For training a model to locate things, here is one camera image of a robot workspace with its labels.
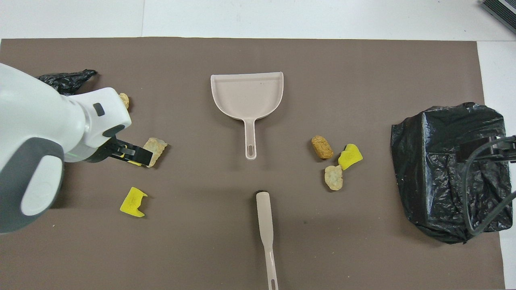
beige dustpan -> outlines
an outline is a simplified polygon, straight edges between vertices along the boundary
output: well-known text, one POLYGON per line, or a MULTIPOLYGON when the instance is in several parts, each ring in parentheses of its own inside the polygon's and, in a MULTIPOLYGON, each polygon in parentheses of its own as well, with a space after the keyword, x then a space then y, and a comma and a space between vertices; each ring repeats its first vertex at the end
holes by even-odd
POLYGON ((244 122, 246 158, 256 159, 254 122, 279 106, 283 97, 283 73, 212 75, 212 94, 224 114, 244 122))

yellow peel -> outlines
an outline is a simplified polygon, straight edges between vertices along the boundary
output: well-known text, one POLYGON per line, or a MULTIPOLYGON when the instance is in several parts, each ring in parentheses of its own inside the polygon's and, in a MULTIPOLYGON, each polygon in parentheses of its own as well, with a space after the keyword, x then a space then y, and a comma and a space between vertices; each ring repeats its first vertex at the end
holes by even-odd
POLYGON ((144 194, 143 191, 136 187, 131 187, 131 190, 129 190, 129 193, 120 207, 120 211, 135 217, 145 216, 138 208, 141 205, 141 199, 146 196, 148 195, 144 194))
POLYGON ((351 165, 364 159, 362 154, 358 150, 355 144, 346 145, 346 149, 342 151, 341 156, 338 158, 338 164, 342 167, 342 170, 348 169, 351 165))

black plastic bag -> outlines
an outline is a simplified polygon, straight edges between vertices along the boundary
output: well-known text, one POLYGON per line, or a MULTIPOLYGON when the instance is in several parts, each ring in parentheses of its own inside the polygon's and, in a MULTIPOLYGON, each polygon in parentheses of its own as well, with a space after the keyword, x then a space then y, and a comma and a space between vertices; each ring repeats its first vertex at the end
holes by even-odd
MULTIPOLYGON (((448 244, 473 237, 462 217, 464 163, 457 161, 457 152, 459 144, 489 136, 505 136, 504 118, 475 103, 432 107, 392 126, 392 159, 405 215, 428 236, 448 244)), ((468 204, 475 226, 511 193, 511 185, 506 163, 474 162, 470 176, 468 204)), ((484 232, 511 226, 509 204, 484 232)))
POLYGON ((97 71, 83 70, 76 73, 53 73, 38 76, 38 79, 56 89, 62 95, 72 95, 97 71))

piece of trash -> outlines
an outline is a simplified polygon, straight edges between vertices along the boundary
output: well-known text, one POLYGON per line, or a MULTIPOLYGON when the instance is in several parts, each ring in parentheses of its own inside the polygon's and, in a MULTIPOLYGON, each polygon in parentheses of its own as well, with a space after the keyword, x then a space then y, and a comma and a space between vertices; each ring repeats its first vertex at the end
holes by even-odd
POLYGON ((145 143, 145 145, 143 145, 143 148, 145 150, 149 150, 150 152, 152 152, 151 162, 149 163, 149 166, 147 166, 147 167, 154 166, 154 164, 156 163, 156 160, 161 156, 161 154, 163 153, 163 150, 165 149, 165 147, 167 145, 168 144, 161 139, 154 138, 154 137, 149 138, 147 143, 145 143))
POLYGON ((331 190, 342 188, 342 168, 340 165, 330 165, 324 169, 324 181, 331 190))
POLYGON ((317 135, 312 138, 312 146, 314 147, 317 156, 321 159, 328 159, 333 156, 333 150, 323 136, 317 135))
POLYGON ((120 99, 122 99, 122 102, 124 102, 125 108, 129 109, 129 97, 125 93, 120 93, 118 95, 120 99))
POLYGON ((40 81, 53 87, 59 94, 73 95, 92 76, 95 70, 83 70, 75 73, 51 73, 37 77, 40 81))
POLYGON ((342 167, 342 170, 348 169, 351 165, 364 159, 362 154, 358 150, 355 144, 346 145, 346 149, 342 151, 341 156, 338 158, 338 164, 342 167))
POLYGON ((141 199, 146 196, 148 195, 143 193, 143 191, 136 187, 131 187, 122 203, 122 206, 120 207, 120 211, 135 217, 145 216, 145 214, 139 211, 138 208, 141 205, 141 199))

white floor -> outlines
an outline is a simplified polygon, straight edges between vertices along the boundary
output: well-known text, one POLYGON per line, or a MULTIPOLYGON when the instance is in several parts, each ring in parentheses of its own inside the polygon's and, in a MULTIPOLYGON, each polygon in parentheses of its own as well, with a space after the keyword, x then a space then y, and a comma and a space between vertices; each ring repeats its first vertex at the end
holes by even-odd
MULTIPOLYGON (((0 2, 0 39, 141 36, 478 41, 486 104, 516 134, 516 35, 477 0, 0 2)), ((516 227, 500 240, 505 285, 516 288, 516 227)))

